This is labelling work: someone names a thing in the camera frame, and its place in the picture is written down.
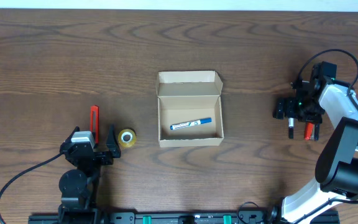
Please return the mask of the red utility knife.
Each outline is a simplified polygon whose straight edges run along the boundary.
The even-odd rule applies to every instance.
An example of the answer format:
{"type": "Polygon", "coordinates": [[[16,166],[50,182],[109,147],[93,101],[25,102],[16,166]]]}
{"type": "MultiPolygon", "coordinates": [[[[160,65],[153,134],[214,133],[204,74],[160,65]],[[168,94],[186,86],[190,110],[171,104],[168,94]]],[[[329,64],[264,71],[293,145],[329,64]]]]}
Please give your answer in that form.
{"type": "Polygon", "coordinates": [[[99,144],[99,106],[91,106],[89,118],[89,129],[93,134],[95,144],[99,144]]]}

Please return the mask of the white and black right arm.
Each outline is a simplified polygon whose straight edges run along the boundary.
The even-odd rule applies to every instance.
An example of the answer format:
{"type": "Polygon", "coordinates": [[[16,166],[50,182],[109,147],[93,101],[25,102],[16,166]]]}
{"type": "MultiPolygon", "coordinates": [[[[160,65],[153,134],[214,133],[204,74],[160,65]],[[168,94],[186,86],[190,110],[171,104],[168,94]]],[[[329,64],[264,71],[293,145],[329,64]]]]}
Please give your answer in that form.
{"type": "Polygon", "coordinates": [[[314,177],[273,209],[271,223],[311,223],[336,205],[358,204],[358,100],[350,84],[336,79],[336,70],[335,64],[317,63],[309,81],[297,78],[292,83],[293,97],[276,102],[273,117],[288,119],[289,138],[298,120],[311,125],[305,137],[317,139],[323,114],[334,131],[316,162],[314,177]]]}

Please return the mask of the red and black stapler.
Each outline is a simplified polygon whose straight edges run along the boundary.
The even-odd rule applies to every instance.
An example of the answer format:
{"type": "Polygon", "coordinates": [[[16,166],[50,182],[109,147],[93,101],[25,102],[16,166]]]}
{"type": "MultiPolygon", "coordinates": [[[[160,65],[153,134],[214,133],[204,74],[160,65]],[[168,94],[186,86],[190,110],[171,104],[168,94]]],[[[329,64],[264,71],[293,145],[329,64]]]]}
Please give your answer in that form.
{"type": "Polygon", "coordinates": [[[307,122],[305,126],[304,139],[317,141],[319,139],[319,124],[307,122]]]}

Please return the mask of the blue whiteboard marker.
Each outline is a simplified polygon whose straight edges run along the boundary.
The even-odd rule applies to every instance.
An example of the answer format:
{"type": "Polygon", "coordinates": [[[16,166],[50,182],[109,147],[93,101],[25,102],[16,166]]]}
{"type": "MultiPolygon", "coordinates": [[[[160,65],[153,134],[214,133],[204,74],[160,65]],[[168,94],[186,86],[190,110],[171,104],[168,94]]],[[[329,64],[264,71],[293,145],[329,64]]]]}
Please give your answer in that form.
{"type": "Polygon", "coordinates": [[[183,123],[172,124],[170,126],[170,130],[189,128],[192,126],[198,126],[201,124],[207,124],[207,123],[211,123],[211,122],[212,122],[212,118],[196,119],[196,120],[187,121],[187,122],[183,122],[183,123]]]}

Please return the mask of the yellow tape roll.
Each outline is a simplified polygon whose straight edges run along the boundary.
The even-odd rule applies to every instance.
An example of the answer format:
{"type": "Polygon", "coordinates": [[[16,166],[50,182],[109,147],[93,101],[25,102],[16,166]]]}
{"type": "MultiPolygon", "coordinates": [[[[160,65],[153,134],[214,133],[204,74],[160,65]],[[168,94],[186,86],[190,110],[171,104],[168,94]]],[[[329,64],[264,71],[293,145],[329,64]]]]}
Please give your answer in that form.
{"type": "Polygon", "coordinates": [[[128,148],[135,145],[137,136],[132,129],[123,129],[120,131],[117,140],[122,147],[128,148]]]}

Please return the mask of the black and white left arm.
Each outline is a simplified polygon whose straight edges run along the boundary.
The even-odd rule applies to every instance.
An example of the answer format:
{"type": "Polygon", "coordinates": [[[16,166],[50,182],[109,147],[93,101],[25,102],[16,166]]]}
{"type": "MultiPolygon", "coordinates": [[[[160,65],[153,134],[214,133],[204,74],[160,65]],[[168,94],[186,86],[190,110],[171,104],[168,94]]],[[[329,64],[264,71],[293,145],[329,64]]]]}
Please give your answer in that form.
{"type": "Polygon", "coordinates": [[[96,197],[101,176],[101,167],[113,164],[113,159],[120,158],[121,150],[110,125],[106,140],[106,151],[95,151],[98,144],[96,134],[80,131],[76,127],[60,146],[60,153],[75,166],[64,173],[59,180],[62,193],[58,212],[59,223],[94,223],[107,224],[110,215],[96,205],[96,197]]]}

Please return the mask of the black whiteboard marker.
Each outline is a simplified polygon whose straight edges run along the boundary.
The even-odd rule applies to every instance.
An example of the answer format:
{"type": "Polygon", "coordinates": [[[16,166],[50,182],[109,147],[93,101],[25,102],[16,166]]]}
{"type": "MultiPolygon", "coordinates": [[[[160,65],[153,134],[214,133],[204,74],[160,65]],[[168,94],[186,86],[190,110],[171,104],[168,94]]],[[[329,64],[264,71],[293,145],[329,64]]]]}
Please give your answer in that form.
{"type": "Polygon", "coordinates": [[[288,138],[293,139],[294,135],[294,119],[289,118],[288,119],[288,138]]]}

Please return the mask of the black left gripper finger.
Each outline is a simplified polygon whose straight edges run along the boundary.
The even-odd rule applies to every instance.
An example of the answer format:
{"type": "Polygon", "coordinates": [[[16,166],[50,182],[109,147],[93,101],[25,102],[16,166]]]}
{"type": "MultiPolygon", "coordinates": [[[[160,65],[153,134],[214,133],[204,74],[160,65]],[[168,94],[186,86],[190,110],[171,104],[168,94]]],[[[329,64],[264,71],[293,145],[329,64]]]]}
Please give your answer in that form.
{"type": "Polygon", "coordinates": [[[111,124],[109,127],[109,132],[106,140],[106,146],[109,152],[112,155],[112,158],[120,158],[121,157],[121,149],[119,148],[117,137],[114,131],[114,125],[111,124]]]}
{"type": "Polygon", "coordinates": [[[66,142],[71,142],[71,139],[72,139],[73,135],[79,130],[80,130],[80,128],[78,126],[76,126],[74,128],[74,130],[71,132],[71,134],[67,137],[66,142]]]}

